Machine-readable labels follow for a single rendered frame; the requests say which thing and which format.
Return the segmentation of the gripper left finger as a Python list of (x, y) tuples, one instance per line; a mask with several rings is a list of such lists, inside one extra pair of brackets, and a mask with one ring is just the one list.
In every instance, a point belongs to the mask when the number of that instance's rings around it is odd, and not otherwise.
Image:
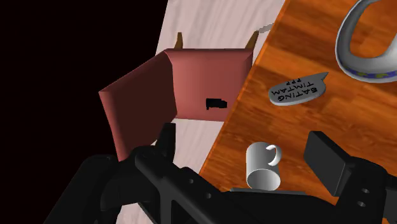
[(126, 160), (88, 157), (43, 224), (116, 224), (129, 204), (139, 204), (154, 224), (246, 224), (236, 201), (173, 164), (175, 136), (175, 124), (166, 123), (156, 145), (139, 146)]

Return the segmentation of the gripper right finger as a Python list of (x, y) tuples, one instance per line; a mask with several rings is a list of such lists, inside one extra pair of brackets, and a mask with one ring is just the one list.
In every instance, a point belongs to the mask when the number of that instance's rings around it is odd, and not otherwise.
[(397, 177), (383, 166), (350, 156), (321, 131), (309, 132), (303, 158), (338, 197), (329, 224), (397, 224)]

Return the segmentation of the white mug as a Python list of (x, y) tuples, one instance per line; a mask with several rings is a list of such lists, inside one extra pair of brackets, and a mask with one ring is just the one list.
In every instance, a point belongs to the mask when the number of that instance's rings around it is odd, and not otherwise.
[(250, 188), (273, 191), (281, 184), (279, 146), (266, 142), (251, 144), (246, 150), (246, 183)]

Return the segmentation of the grey speech bubble sign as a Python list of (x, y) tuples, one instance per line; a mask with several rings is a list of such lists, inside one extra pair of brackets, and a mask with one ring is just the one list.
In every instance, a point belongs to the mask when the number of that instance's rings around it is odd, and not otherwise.
[(326, 91), (324, 79), (328, 72), (312, 74), (273, 86), (268, 91), (270, 102), (276, 106), (291, 106), (311, 101)]

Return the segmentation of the red upholstered chair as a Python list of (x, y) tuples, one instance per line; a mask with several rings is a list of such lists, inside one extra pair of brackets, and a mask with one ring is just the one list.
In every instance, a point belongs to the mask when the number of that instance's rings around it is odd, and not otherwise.
[(244, 48), (168, 48), (99, 91), (117, 157), (155, 142), (173, 119), (223, 122), (249, 74), (259, 33)]

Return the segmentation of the grey bowl with blue rim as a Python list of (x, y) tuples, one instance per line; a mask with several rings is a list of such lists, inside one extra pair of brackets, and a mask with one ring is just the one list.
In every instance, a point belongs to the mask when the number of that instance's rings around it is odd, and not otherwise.
[(355, 80), (367, 83), (397, 81), (397, 34), (386, 51), (377, 57), (363, 58), (351, 53), (351, 39), (360, 16), (366, 8), (380, 0), (357, 0), (348, 11), (335, 41), (336, 61), (341, 70)]

